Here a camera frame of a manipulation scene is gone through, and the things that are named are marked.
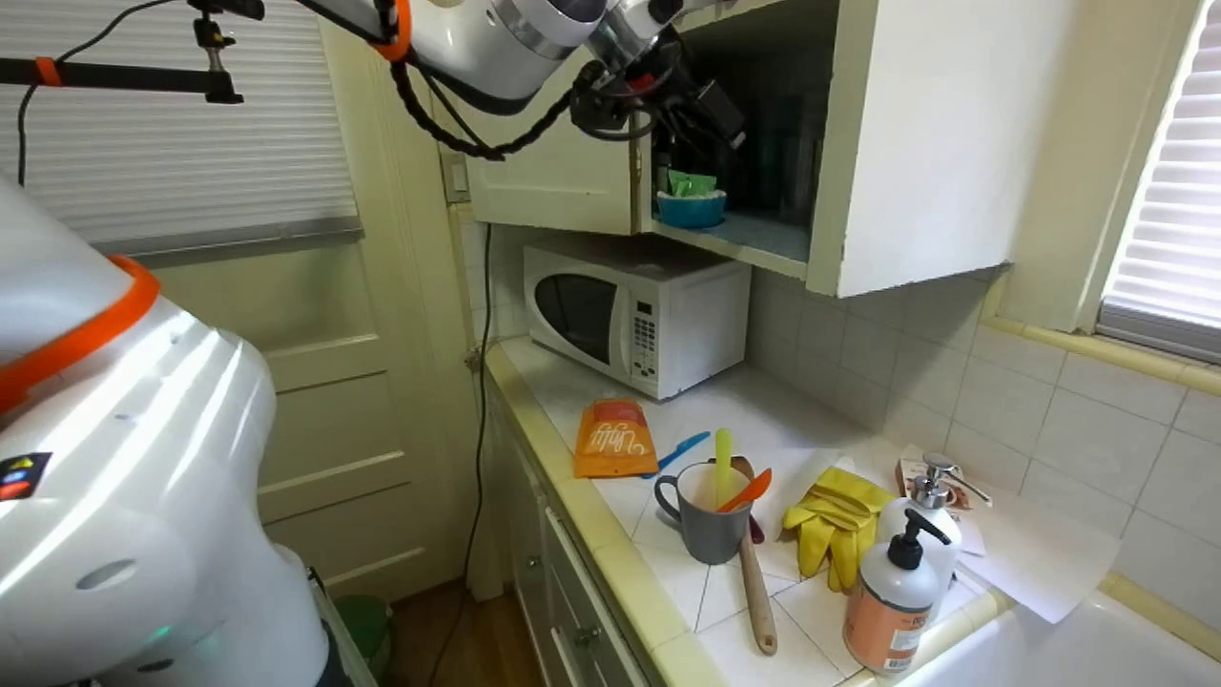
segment microwave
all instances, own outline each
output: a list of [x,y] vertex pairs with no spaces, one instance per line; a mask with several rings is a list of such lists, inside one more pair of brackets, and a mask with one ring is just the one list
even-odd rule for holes
[[656,237],[523,248],[530,340],[652,401],[744,359],[752,267]]

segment kitchen counter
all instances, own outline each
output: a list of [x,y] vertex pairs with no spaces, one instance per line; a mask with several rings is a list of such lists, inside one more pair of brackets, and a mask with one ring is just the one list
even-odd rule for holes
[[[611,588],[626,634],[649,653],[664,683],[874,683],[839,637],[847,595],[828,592],[820,576],[797,576],[797,546],[778,542],[778,523],[824,466],[851,466],[889,485],[900,447],[824,416],[752,366],[729,370],[664,405],[641,401],[660,454],[694,431],[729,427],[736,454],[775,473],[771,492],[755,504],[755,519],[767,531],[759,565],[778,630],[778,653],[763,656],[752,637],[740,565],[691,561],[679,534],[656,515],[652,481],[572,477],[580,412],[626,389],[530,340],[496,344],[488,351],[488,374],[538,454],[538,469],[565,504],[580,546]],[[710,454],[714,443],[702,443],[672,469]],[[1004,607],[1007,599],[1000,592],[962,576],[923,634],[920,660],[996,618]]]

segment microwave control panel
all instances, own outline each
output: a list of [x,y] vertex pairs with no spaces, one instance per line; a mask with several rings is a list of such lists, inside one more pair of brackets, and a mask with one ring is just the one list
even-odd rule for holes
[[652,302],[633,305],[633,374],[637,378],[656,378],[656,309]]

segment window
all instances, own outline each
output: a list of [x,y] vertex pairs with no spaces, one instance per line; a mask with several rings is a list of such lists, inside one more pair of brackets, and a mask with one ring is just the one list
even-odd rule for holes
[[1221,4],[1206,8],[1164,107],[1099,332],[1221,363]]
[[[4,0],[0,57],[57,57],[137,0]],[[76,61],[206,69],[191,4],[130,15]],[[27,191],[99,248],[156,256],[359,233],[317,19],[267,4],[267,19],[214,15],[244,103],[202,95],[38,88]],[[15,111],[0,88],[0,172],[15,179]]]

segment gray cup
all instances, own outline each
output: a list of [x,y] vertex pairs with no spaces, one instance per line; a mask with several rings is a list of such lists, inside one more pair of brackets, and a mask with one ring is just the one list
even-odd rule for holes
[[679,477],[664,473],[652,481],[660,511],[668,511],[683,534],[683,546],[702,565],[721,565],[740,550],[752,508],[717,511],[733,492],[748,485],[744,473],[729,469],[729,496],[714,489],[717,466],[687,466]]

